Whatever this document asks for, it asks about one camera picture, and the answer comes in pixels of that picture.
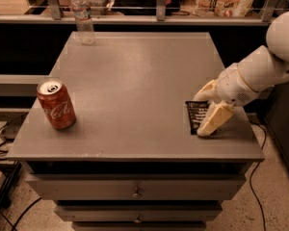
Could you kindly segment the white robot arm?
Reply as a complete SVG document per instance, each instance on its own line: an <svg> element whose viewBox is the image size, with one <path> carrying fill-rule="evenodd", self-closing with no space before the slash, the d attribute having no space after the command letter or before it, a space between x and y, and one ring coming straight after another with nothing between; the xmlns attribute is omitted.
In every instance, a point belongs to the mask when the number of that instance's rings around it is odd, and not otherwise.
<svg viewBox="0 0 289 231"><path fill-rule="evenodd" d="M226 123L236 107L244 107L267 88L289 82L289 12L269 26L261 45L238 63L208 82L194 99L207 101L209 108L197 134L208 137Z"/></svg>

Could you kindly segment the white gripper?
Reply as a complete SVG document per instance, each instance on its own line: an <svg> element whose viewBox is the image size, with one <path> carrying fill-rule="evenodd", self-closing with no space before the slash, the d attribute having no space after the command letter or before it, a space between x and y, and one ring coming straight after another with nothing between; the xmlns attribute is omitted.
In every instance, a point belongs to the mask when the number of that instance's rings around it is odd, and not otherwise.
<svg viewBox="0 0 289 231"><path fill-rule="evenodd" d="M194 101L212 101L204 120L197 128L197 135L210 136L234 115L234 106L246 106L258 97L259 93L245 83L238 65L232 64L221 72L216 81L209 81L194 96Z"/></svg>

